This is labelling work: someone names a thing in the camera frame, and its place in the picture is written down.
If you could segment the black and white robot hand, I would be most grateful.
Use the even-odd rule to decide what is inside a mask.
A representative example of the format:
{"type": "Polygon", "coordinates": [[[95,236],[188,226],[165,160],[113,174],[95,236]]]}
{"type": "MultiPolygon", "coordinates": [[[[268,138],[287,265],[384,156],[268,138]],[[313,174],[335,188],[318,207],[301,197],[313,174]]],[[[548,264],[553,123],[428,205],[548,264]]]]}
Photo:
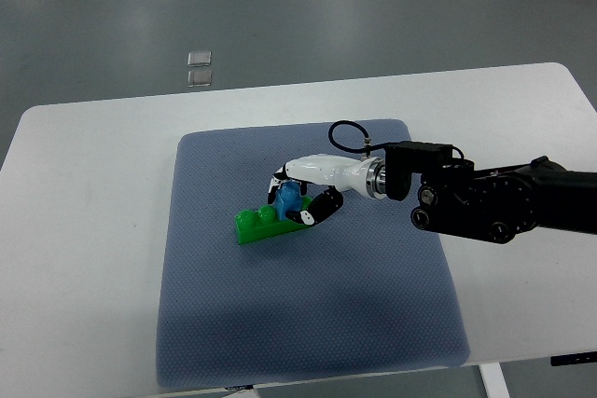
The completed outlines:
{"type": "Polygon", "coordinates": [[[342,192],[354,190],[365,198],[384,199],[385,161],[369,157],[362,160],[326,154],[310,155],[286,162],[271,178],[267,203],[272,205],[277,191],[288,182],[299,185],[305,196],[308,184],[325,185],[327,189],[315,197],[305,210],[287,211],[291,221],[315,226],[326,220],[343,205],[342,192]]]}

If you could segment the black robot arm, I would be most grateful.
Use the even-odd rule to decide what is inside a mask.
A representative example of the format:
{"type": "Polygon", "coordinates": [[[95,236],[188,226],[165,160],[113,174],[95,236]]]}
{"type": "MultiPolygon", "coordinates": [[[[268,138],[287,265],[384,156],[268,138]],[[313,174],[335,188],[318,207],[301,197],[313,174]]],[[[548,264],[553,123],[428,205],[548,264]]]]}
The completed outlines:
{"type": "Polygon", "coordinates": [[[573,172],[546,156],[522,165],[478,170],[451,144],[413,141],[372,144],[361,156],[385,153],[367,187],[389,199],[410,192],[420,177],[419,204],[410,214],[420,229],[471,240],[505,244],[536,227],[578,233],[596,231],[596,175],[573,172]]]}

